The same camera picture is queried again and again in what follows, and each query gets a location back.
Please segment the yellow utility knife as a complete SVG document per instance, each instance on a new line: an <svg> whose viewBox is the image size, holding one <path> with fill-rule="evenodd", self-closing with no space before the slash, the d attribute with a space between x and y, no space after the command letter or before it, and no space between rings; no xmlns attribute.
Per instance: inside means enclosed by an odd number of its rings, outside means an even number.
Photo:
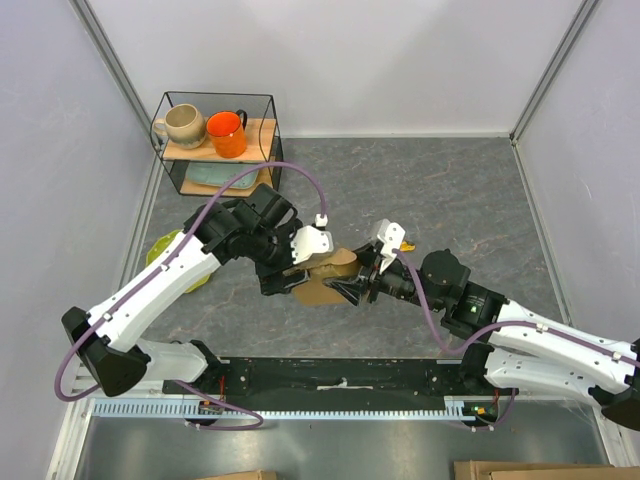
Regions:
<svg viewBox="0 0 640 480"><path fill-rule="evenodd" d="M410 241L403 241L399 247L401 252L412 252L416 249L416 244Z"/></svg>

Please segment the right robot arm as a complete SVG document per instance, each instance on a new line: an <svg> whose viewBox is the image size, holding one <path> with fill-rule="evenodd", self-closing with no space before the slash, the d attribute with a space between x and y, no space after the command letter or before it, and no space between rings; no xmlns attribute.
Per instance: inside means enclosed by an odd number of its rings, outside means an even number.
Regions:
<svg viewBox="0 0 640 480"><path fill-rule="evenodd" d="M599 407L611 422L639 428L639 344L586 333L556 322L470 281L470 270L447 249L414 268L402 253L388 267L380 250L358 250L358 272L324 279L348 302L381 294L422 308L431 332L462 340L458 381L467 392L486 388L548 393Z"/></svg>

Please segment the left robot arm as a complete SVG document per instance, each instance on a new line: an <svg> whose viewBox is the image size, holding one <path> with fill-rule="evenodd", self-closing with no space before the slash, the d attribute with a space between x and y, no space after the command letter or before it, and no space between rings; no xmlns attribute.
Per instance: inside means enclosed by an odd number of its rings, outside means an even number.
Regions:
<svg viewBox="0 0 640 480"><path fill-rule="evenodd" d="M299 261L304 230L296 208L269 186L249 197L201 206L168 249L120 291L84 311L62 318L76 353L108 397L142 381L181 380L198 393L219 382L219 369L202 344L158 343L142 338L147 328L198 280L231 260L248 258L262 283Z"/></svg>

